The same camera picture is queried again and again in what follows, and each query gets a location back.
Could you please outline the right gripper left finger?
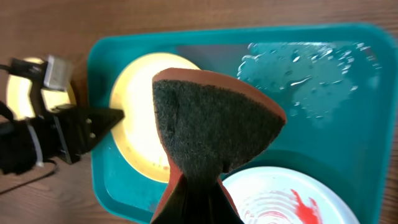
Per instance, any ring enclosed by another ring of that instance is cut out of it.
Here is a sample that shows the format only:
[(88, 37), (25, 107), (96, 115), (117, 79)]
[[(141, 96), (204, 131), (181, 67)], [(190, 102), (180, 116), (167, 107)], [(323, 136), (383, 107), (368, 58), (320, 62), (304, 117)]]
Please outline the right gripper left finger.
[(179, 179), (151, 224), (189, 224), (193, 221), (192, 192), (187, 179)]

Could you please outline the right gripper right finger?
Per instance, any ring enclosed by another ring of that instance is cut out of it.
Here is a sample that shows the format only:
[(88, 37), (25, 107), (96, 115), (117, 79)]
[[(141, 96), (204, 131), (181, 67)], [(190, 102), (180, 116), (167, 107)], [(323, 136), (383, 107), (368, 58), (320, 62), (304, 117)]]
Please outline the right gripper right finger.
[(206, 194), (200, 196), (198, 222), (202, 224), (243, 224), (218, 182)]

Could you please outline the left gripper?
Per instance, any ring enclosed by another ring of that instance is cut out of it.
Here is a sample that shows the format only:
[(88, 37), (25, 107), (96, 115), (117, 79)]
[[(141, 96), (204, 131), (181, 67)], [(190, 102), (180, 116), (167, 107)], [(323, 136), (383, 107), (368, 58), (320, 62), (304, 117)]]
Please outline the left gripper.
[(22, 174), (52, 157), (76, 162), (124, 119), (124, 112), (60, 105), (43, 116), (17, 120), (1, 103), (1, 116), (1, 172)]

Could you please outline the yellow-green plate top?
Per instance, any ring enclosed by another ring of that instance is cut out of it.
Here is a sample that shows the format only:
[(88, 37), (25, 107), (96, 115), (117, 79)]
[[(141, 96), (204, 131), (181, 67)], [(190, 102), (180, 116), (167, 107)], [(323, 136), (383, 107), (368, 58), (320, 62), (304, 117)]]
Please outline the yellow-green plate top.
[(167, 68), (199, 69), (179, 55), (146, 54), (122, 70), (109, 99), (110, 108), (124, 112), (124, 119), (111, 130), (119, 152), (138, 173), (161, 183), (169, 181), (170, 166), (157, 134), (152, 78)]

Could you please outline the yellow-green plate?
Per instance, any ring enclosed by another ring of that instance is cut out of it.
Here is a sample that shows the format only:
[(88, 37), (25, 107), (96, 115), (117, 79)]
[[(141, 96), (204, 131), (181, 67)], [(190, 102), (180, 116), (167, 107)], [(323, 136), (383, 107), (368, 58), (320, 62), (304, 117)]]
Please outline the yellow-green plate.
[(44, 87), (47, 58), (13, 58), (6, 71), (9, 74), (6, 104), (17, 119), (43, 116), (47, 110), (60, 105), (74, 105), (75, 95), (69, 84), (67, 91)]
[(170, 166), (157, 134), (152, 78), (167, 68), (199, 69), (179, 55), (146, 54), (122, 70), (109, 99), (110, 108), (124, 112), (124, 119), (111, 130), (119, 152), (138, 173), (161, 183), (169, 181)]

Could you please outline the light blue plate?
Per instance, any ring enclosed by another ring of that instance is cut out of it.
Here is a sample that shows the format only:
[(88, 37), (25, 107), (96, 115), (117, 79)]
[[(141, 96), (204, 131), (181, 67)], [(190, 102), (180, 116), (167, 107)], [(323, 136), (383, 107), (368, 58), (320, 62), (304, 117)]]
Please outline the light blue plate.
[(359, 224), (349, 206), (316, 179), (281, 167), (253, 167), (223, 181), (244, 223)]

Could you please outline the red black sponge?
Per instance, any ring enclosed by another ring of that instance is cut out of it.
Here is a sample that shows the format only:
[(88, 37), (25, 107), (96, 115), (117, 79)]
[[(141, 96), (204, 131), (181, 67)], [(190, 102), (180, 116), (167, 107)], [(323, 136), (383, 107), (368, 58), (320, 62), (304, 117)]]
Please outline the red black sponge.
[(152, 79), (157, 132), (170, 164), (168, 186), (154, 217), (179, 179), (192, 192), (192, 223), (200, 196), (231, 172), (262, 153), (286, 124), (284, 110), (257, 88), (205, 70), (168, 68)]

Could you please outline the teal plastic tray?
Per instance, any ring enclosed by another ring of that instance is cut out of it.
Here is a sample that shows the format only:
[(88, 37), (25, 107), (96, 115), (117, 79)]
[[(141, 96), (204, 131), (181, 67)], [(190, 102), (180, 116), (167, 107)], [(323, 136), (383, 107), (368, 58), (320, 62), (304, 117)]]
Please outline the teal plastic tray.
[[(397, 46), (363, 23), (125, 35), (99, 40), (88, 61), (88, 100), (108, 108), (113, 85), (133, 60), (171, 53), (272, 98), (287, 124), (248, 164), (295, 170), (339, 196), (359, 223), (377, 223), (397, 107)], [(149, 223), (167, 183), (131, 167), (110, 132), (91, 153), (93, 188), (112, 214)]]

